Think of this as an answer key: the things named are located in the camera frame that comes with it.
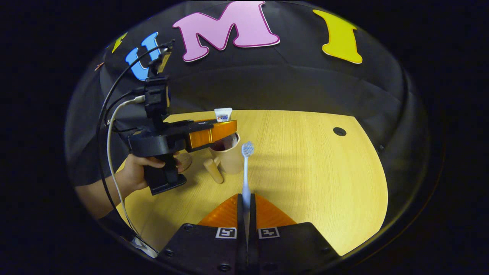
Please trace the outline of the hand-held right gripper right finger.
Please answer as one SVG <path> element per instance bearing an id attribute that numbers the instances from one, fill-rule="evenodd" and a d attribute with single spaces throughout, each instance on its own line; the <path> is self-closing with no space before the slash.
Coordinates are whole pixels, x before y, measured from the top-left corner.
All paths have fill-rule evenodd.
<path id="1" fill-rule="evenodd" d="M 250 274 L 314 274 L 339 259 L 313 223 L 297 223 L 261 195 L 251 195 Z"/>

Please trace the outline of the black backdrop cloth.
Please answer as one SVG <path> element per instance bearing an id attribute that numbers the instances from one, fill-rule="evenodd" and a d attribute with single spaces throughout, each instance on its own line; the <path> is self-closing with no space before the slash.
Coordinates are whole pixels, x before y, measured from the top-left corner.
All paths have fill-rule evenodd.
<path id="1" fill-rule="evenodd" d="M 215 120 L 214 109 L 226 107 L 352 116 L 372 142 L 388 188 L 386 217 L 372 237 L 411 209 L 433 152 L 414 82 L 366 31 L 305 2 L 182 2 L 110 42 L 68 107 L 65 152 L 74 191 L 102 180 L 109 195 L 105 178 L 132 154 L 128 137 L 151 126 L 131 91 L 143 86 L 161 54 L 149 50 L 173 39 L 158 71 L 169 77 L 165 122 Z"/>

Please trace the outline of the beige cup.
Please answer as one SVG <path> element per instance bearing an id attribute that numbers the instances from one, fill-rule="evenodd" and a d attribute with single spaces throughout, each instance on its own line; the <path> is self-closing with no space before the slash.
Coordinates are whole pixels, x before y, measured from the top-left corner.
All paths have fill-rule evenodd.
<path id="1" fill-rule="evenodd" d="M 240 136 L 238 133 L 226 136 L 209 147 L 211 158 L 203 162 L 203 167 L 216 183 L 223 183 L 227 175 L 241 172 L 243 157 L 241 155 Z"/>

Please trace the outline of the white toothpaste tube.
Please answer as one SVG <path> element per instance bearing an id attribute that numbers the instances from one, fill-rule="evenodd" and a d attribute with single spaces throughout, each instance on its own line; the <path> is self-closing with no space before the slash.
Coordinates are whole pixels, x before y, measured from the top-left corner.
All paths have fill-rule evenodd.
<path id="1" fill-rule="evenodd" d="M 232 108 L 215 108 L 215 119 L 218 123 L 228 122 L 231 120 Z"/>

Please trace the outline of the light blue toothbrush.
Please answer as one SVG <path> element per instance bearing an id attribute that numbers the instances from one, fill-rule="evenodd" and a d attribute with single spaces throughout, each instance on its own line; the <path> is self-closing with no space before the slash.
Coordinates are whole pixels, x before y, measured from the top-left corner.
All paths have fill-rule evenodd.
<path id="1" fill-rule="evenodd" d="M 250 211 L 251 211 L 251 191 L 248 182 L 248 160 L 254 153 L 254 145 L 251 141 L 243 143 L 242 155 L 243 155 L 243 220 L 246 233 L 246 244 L 249 244 L 249 227 L 250 227 Z"/>

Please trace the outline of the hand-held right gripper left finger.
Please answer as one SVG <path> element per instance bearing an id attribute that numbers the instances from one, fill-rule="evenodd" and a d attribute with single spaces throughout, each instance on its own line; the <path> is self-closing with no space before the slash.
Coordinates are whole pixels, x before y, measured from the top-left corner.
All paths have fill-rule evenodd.
<path id="1" fill-rule="evenodd" d="M 235 194 L 199 223 L 184 223 L 159 254 L 182 274 L 237 274 L 245 248 L 242 196 Z"/>

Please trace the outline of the round cork coaster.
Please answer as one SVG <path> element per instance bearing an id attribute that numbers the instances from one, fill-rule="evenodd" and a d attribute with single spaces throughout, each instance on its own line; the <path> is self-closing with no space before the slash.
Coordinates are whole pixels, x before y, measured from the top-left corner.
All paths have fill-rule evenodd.
<path id="1" fill-rule="evenodd" d="M 187 170 L 193 160 L 189 153 L 179 153 L 178 155 L 175 155 L 174 158 L 176 159 L 176 167 L 179 173 Z"/>

